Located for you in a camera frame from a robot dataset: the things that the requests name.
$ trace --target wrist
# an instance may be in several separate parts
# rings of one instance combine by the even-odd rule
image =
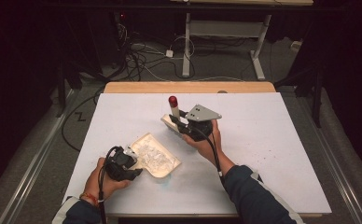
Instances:
[[[222,175],[225,176],[228,170],[234,166],[234,163],[222,151],[218,152],[218,160],[219,160],[219,166],[221,167]]]
[[[87,203],[90,203],[91,205],[93,205],[95,207],[99,206],[99,202],[98,202],[97,198],[89,193],[82,193],[81,195],[79,195],[79,200],[83,200]]]

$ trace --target person's left hand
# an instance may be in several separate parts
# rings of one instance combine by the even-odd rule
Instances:
[[[88,193],[95,197],[96,199],[99,199],[99,174],[100,170],[102,169],[104,165],[105,158],[100,158],[97,161],[96,168],[91,172],[88,180],[86,181],[84,193]],[[111,179],[107,174],[104,175],[104,182],[103,182],[103,193],[104,193],[104,199],[109,198],[112,193],[114,193],[117,189],[124,189],[130,185],[130,180],[122,180],[122,181],[116,181]],[[81,199],[94,204],[92,199],[88,197],[82,197]]]

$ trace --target gray floor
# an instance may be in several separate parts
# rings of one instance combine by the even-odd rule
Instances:
[[[195,54],[192,56],[195,76],[191,80],[208,81],[257,81],[255,72],[249,60],[248,50],[253,49],[256,42],[246,40],[240,46],[226,47],[218,45],[217,50],[212,52],[210,44],[201,42],[196,44]],[[267,80],[274,82],[286,77],[287,72],[293,63],[297,53],[291,51],[289,46],[291,41],[285,39],[275,44],[266,44],[259,57],[263,71]],[[145,50],[164,52],[167,48],[149,43]],[[146,57],[153,61],[160,55],[144,53]],[[175,52],[175,58],[181,57],[182,53]],[[176,72],[181,75],[180,60],[166,60],[175,63]],[[149,68],[156,63],[147,63]],[[112,69],[109,65],[104,66],[104,70],[109,74]],[[126,73],[116,77],[126,77]],[[151,67],[141,73],[142,81],[184,81],[175,76],[174,65],[172,63],[161,63]],[[81,91],[71,91],[68,97],[69,103],[66,114],[71,112],[80,103],[95,92],[99,91],[103,84],[90,78],[83,78],[83,88]],[[325,91],[322,97],[321,124],[322,128],[314,127],[309,116],[311,99],[297,98],[292,87],[280,88],[285,105],[294,122],[300,140],[312,162],[318,179],[324,189],[332,214],[322,217],[306,217],[307,223],[362,223],[362,163],[356,156],[347,136],[334,115],[330,101]],[[24,139],[20,148],[2,178],[0,179],[0,217],[4,215],[9,202],[12,202],[14,195],[23,195],[13,202],[18,202],[20,209],[11,210],[14,214],[7,214],[11,218],[9,223],[50,223],[56,211],[61,205],[63,195],[68,186],[68,181],[77,161],[78,152],[68,146],[59,129],[54,129],[60,119],[56,118],[58,112],[57,98],[53,97],[53,107],[47,115],[42,118],[31,133]],[[81,148],[85,134],[89,128],[95,104],[89,100],[75,112],[64,125],[64,136],[68,142],[76,148]],[[23,176],[32,164],[32,161],[42,159],[42,167],[35,166],[39,171],[33,175],[32,181],[24,194],[17,192],[18,185],[23,180]],[[160,220],[120,220],[120,223],[158,223]],[[196,220],[188,220],[182,223],[196,223]]]

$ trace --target red cap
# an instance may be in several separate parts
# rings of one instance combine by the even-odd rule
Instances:
[[[175,96],[170,96],[169,104],[171,108],[177,107],[178,106],[177,98]]]

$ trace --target person's right hand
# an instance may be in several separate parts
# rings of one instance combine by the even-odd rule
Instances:
[[[221,133],[218,129],[218,123],[216,119],[212,119],[211,123],[213,124],[213,132],[210,134],[209,139],[216,147],[216,154],[218,154],[219,166],[222,171],[222,174],[225,175],[228,172],[228,170],[232,166],[234,166],[234,163],[222,151]],[[198,149],[199,153],[203,157],[205,157],[214,166],[216,166],[216,160],[214,159],[214,152],[208,141],[201,140],[199,142],[195,142],[191,137],[189,137],[186,134],[183,134],[182,138],[184,139],[185,142],[187,142],[188,145]]]
[[[212,119],[211,123],[213,124],[213,132],[210,134],[209,139],[216,147],[216,152],[220,154],[220,152],[222,152],[222,146],[221,146],[221,133],[218,129],[218,122],[216,121],[216,119]],[[201,140],[199,142],[195,142],[187,134],[183,134],[182,138],[184,139],[185,142],[187,142],[188,145],[198,149],[199,153],[203,157],[205,157],[208,161],[210,161],[212,164],[215,164],[216,161],[214,159],[213,149],[211,148],[208,141]]]

